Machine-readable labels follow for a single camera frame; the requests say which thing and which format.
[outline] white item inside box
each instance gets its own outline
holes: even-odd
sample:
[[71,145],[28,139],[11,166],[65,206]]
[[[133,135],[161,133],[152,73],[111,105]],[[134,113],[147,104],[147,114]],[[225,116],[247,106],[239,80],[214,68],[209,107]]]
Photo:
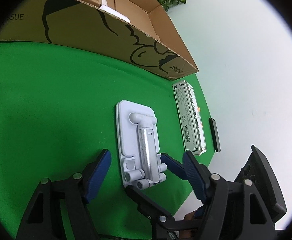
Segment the white item inside box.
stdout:
[[100,7],[101,10],[106,11],[112,15],[117,16],[118,18],[122,19],[125,22],[130,23],[130,20],[123,14],[119,13],[118,11],[115,11],[114,9],[108,7],[107,0],[102,0],[102,6]]

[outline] cartoon drawing on box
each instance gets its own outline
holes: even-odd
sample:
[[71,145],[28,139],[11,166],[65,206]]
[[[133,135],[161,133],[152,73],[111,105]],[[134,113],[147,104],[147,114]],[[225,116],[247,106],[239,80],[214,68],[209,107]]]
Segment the cartoon drawing on box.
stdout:
[[[47,41],[49,43],[53,43],[52,40],[49,37],[49,25],[47,23],[47,16],[55,13],[57,11],[60,11],[62,9],[66,9],[68,7],[74,6],[79,4],[80,2],[75,0],[47,0],[42,14],[42,23],[45,27],[45,35],[47,38]],[[119,39],[127,39],[127,31],[121,31],[121,35],[125,33],[124,37],[120,37],[118,33],[113,30],[109,24],[107,23],[105,14],[97,10],[99,13],[101,20],[103,22],[103,25],[105,28],[113,33],[113,35],[116,35]],[[130,42],[133,42],[133,51],[129,52],[130,55],[127,55],[129,57],[130,63],[133,65],[145,68],[146,70],[150,70],[148,68],[158,68],[160,71],[165,73],[165,76],[170,77],[168,71],[164,69],[164,66],[166,63],[170,63],[169,66],[166,65],[166,69],[170,69],[170,71],[175,73],[181,73],[182,70],[175,67],[175,65],[180,65],[179,63],[173,64],[174,59],[179,59],[180,57],[172,52],[171,50],[167,49],[165,46],[160,44],[158,41],[154,39],[148,39],[151,41],[151,44],[145,44],[141,42],[141,38],[135,33],[135,30],[132,28],[131,25],[123,23],[121,25],[123,28],[126,28],[126,30],[129,31],[128,36],[133,37],[133,40],[130,40]]]

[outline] white wall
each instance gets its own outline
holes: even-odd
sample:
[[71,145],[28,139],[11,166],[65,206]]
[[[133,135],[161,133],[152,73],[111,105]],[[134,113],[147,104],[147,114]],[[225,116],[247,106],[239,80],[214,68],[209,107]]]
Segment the white wall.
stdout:
[[[168,12],[198,68],[222,151],[211,172],[233,180],[254,144],[268,158],[292,217],[292,33],[265,0],[187,0]],[[194,194],[176,217],[196,209]]]

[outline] open cardboard box flap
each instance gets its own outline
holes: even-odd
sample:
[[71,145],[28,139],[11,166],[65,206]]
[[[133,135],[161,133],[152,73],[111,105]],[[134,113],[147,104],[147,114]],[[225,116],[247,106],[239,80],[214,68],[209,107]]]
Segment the open cardboard box flap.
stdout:
[[171,80],[198,71],[156,0],[106,1],[130,23],[104,11],[103,0],[25,0],[7,19],[0,41],[37,41],[83,49]]

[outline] barcode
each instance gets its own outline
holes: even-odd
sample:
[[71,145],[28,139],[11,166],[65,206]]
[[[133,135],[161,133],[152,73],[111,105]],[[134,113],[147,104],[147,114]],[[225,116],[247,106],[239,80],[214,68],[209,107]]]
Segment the barcode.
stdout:
[[187,125],[184,125],[184,132],[185,132],[186,142],[190,142],[189,131],[188,131]]

